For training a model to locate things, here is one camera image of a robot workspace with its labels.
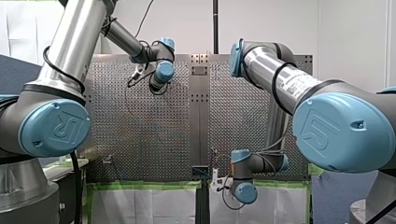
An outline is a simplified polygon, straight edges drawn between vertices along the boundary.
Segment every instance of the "ur logo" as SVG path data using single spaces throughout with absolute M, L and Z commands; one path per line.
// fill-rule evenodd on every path
M 75 144 L 83 118 L 62 111 L 52 126 L 51 140 Z
M 324 149 L 329 145 L 330 139 L 339 133 L 339 125 L 333 119 L 311 109 L 306 117 L 300 137 L 319 155 L 326 158 L 327 153 Z

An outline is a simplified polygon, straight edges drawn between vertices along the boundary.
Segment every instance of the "robotic arm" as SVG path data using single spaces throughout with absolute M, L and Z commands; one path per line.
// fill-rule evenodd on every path
M 370 93 L 342 80 L 317 80 L 299 70 L 291 51 L 276 43 L 240 40 L 233 45 L 230 65 L 234 77 L 271 92 L 276 104 L 293 116 L 297 146 L 315 165 L 343 173 L 396 168 L 393 88 Z M 248 150 L 232 152 L 237 180 L 231 189 L 241 203 L 257 198 L 246 178 L 273 172 L 257 169 L 262 162 L 252 155 Z M 283 163 L 276 164 L 276 169 L 286 169 Z
M 21 95 L 0 97 L 0 157 L 58 157 L 85 140 L 89 115 L 84 108 L 84 80 L 102 32 L 134 63 L 156 62 L 150 87 L 159 91 L 174 75 L 175 43 L 170 38 L 144 47 L 111 18 L 116 0 L 62 1 L 65 11 L 46 63 Z
M 149 81 L 155 93 L 174 75 L 170 38 L 143 46 L 111 18 L 117 0 L 61 0 L 64 15 L 38 78 L 20 96 L 0 95 L 0 220 L 6 223 L 59 223 L 56 184 L 34 158 L 72 155 L 76 173 L 76 217 L 79 222 L 80 176 L 73 153 L 86 139 L 90 118 L 83 97 L 99 34 L 124 49 L 134 63 L 155 62 Z M 38 216 L 37 209 L 46 215 Z

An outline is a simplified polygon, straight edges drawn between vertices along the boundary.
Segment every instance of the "white sheet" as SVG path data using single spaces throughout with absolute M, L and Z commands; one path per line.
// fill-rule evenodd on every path
M 306 222 L 307 189 L 257 187 L 259 197 L 241 210 L 228 209 L 219 193 L 210 193 L 212 224 L 304 224 Z M 232 207 L 236 199 L 226 197 Z
M 92 223 L 194 224 L 195 189 L 95 191 Z

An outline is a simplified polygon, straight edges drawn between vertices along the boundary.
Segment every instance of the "black tube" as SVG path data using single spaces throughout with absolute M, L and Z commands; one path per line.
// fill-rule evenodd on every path
M 213 51 L 219 54 L 219 0 L 213 0 Z
M 70 153 L 70 158 L 73 163 L 73 171 L 75 173 L 76 181 L 76 212 L 75 212 L 75 224 L 80 224 L 81 222 L 81 206 L 82 206 L 82 185 L 81 185 L 81 172 L 79 171 L 78 159 L 76 152 Z

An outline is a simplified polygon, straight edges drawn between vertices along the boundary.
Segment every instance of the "metal frame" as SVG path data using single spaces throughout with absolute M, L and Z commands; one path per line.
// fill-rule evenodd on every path
M 220 69 L 223 73 L 227 73 L 228 71 L 228 55 L 206 55 L 206 54 L 192 54 L 192 55 L 176 55 L 176 65 L 180 66 L 180 63 L 183 65 L 183 80 L 186 80 L 186 83 L 183 83 L 183 85 L 187 85 L 185 88 L 187 90 L 184 90 L 184 92 L 175 92 L 176 96 L 169 96 L 170 98 L 168 100 L 174 100 L 178 101 L 180 100 L 180 103 L 183 105 L 186 105 L 188 107 L 188 130 L 185 132 L 189 132 L 189 140 L 190 141 L 186 146 L 190 146 L 190 149 L 188 151 L 183 151 L 182 153 L 188 153 L 190 157 L 190 162 L 189 165 L 190 167 L 200 167 L 202 169 L 207 170 L 207 166 L 211 164 L 211 150 L 210 148 L 210 139 L 209 135 L 212 130 L 210 130 L 210 120 L 211 120 L 211 104 L 215 104 L 216 102 L 213 102 L 213 94 L 215 92 L 211 92 L 211 81 L 213 81 L 213 78 L 216 78 L 215 73 L 218 71 L 216 69 Z M 297 61 L 299 62 L 300 68 L 305 70 L 308 73 L 312 73 L 312 56 L 297 56 Z M 221 68 L 216 68 L 213 71 L 213 64 L 216 63 L 221 63 L 222 66 Z M 106 80 L 109 82 L 109 90 L 106 90 L 106 87 L 98 87 L 98 86 L 93 86 L 93 81 L 92 81 L 92 73 L 102 73 L 101 69 L 103 69 L 103 73 L 109 72 L 111 74 L 102 74 L 100 78 L 106 78 Z M 112 108 L 110 107 L 110 111 L 98 111 L 100 108 L 97 108 L 95 106 L 95 101 L 96 103 L 104 97 L 107 97 L 108 94 L 120 94 L 116 93 L 111 89 L 114 88 L 120 88 L 119 85 L 120 83 L 120 77 L 113 77 L 113 76 L 123 76 L 123 80 L 126 78 L 126 76 L 134 70 L 134 65 L 130 63 L 128 56 L 126 55 L 96 55 L 92 59 L 92 68 L 90 69 L 90 73 L 87 76 L 86 80 L 86 86 L 87 90 L 84 95 L 84 97 L 87 100 L 87 108 L 91 110 L 92 113 L 92 127 L 93 127 L 93 135 L 91 141 L 87 141 L 88 143 L 85 145 L 84 148 L 89 148 L 89 150 L 86 151 L 86 156 L 87 158 L 91 159 L 93 162 L 91 162 L 90 165 L 90 179 L 89 181 L 91 182 L 97 182 L 97 181 L 113 181 L 117 179 L 117 177 L 120 177 L 119 175 L 114 175 L 114 172 L 116 172 L 116 169 L 111 168 L 111 165 L 107 165 L 108 168 L 105 170 L 102 169 L 102 171 L 97 170 L 98 167 L 103 166 L 104 162 L 109 162 L 110 164 L 112 162 L 115 163 L 121 163 L 122 164 L 122 169 L 127 169 L 129 170 L 128 172 L 131 173 L 133 169 L 136 169 L 136 164 L 134 164 L 134 161 L 125 161 L 122 160 L 122 158 L 104 158 L 105 154 L 103 152 L 98 151 L 97 148 L 95 148 L 94 142 L 95 142 L 95 132 L 98 130 L 95 130 L 95 118 L 97 113 L 109 113 L 109 116 L 115 116 L 114 114 L 111 115 L 112 112 L 117 111 L 117 110 L 122 110 L 122 108 Z M 266 102 L 270 97 L 269 93 L 265 93 L 262 90 L 255 90 L 253 86 L 251 86 L 249 83 L 247 83 L 243 79 L 239 79 L 237 81 L 239 84 L 244 86 L 246 90 L 252 91 L 251 95 L 256 96 L 256 97 L 264 97 L 266 100 L 263 99 L 262 106 L 265 108 L 266 106 L 269 105 L 269 101 Z M 173 83 L 171 84 L 171 88 L 173 88 L 173 85 L 179 85 L 178 80 L 174 80 Z M 141 98 L 142 100 L 137 101 L 138 103 L 149 104 L 149 98 L 150 93 L 147 90 L 144 89 L 136 89 L 136 91 L 130 91 L 130 94 L 134 94 L 134 97 L 136 98 Z M 123 95 L 118 95 L 115 96 L 112 100 L 117 101 L 121 97 L 122 102 L 124 101 L 124 96 Z M 260 123 L 260 120 L 257 119 L 257 124 L 255 127 L 262 126 L 260 128 L 262 132 L 254 129 L 248 129 L 249 132 L 254 132 L 254 133 L 246 133 L 246 135 L 252 135 L 255 134 L 257 135 L 254 139 L 262 139 L 264 142 L 264 138 L 262 135 L 265 135 L 265 120 Z M 127 123 L 122 123 L 120 124 L 121 126 L 126 126 L 126 128 L 133 129 L 136 128 L 133 124 L 127 124 Z M 117 141 L 117 139 L 108 139 L 108 141 Z M 148 145 L 145 144 L 139 144 L 136 143 L 138 142 L 137 139 L 130 139 L 131 144 L 129 147 L 145 147 Z M 301 155 L 299 150 L 297 150 L 297 146 L 295 146 L 295 142 L 292 136 L 288 136 L 288 140 L 286 141 L 285 144 L 286 148 L 290 148 L 289 154 L 290 154 L 290 160 L 291 162 L 294 162 L 294 164 L 301 164 L 301 167 L 296 167 L 295 169 L 298 170 L 300 173 L 299 174 L 280 174 L 275 177 L 270 177 L 268 175 L 256 175 L 255 178 L 258 179 L 277 179 L 277 180 L 308 180 L 309 175 L 308 175 L 308 168 L 307 168 L 307 161 Z M 152 151 L 154 148 L 147 148 L 145 151 Z M 231 150 L 236 149 L 236 148 L 226 148 L 225 151 L 221 153 L 230 153 Z M 120 149 L 120 151 L 123 151 L 122 153 L 134 153 L 133 150 L 128 150 L 126 149 Z M 153 157 L 152 162 L 155 161 L 155 154 L 149 153 L 151 157 Z M 227 167 L 226 169 L 222 169 L 223 172 L 227 172 L 227 169 L 229 167 L 230 162 L 228 160 L 221 160 L 220 161 L 220 166 L 222 167 Z M 193 178 L 193 171 L 188 169 L 188 167 L 184 167 L 188 170 L 188 173 L 190 175 L 184 175 L 184 177 L 170 177 L 169 176 L 159 176 L 156 175 L 155 177 L 152 175 L 150 178 L 144 178 L 144 174 L 142 173 L 139 175 L 141 178 L 137 178 L 139 180 L 144 179 L 144 180 L 152 180 L 152 181 L 179 181 L 179 180 L 189 180 Z M 106 178 L 105 175 L 110 174 L 113 177 L 108 177 Z M 123 179 L 127 180 L 137 180 L 135 178 L 131 178 L 132 175 L 127 175 L 124 176 Z

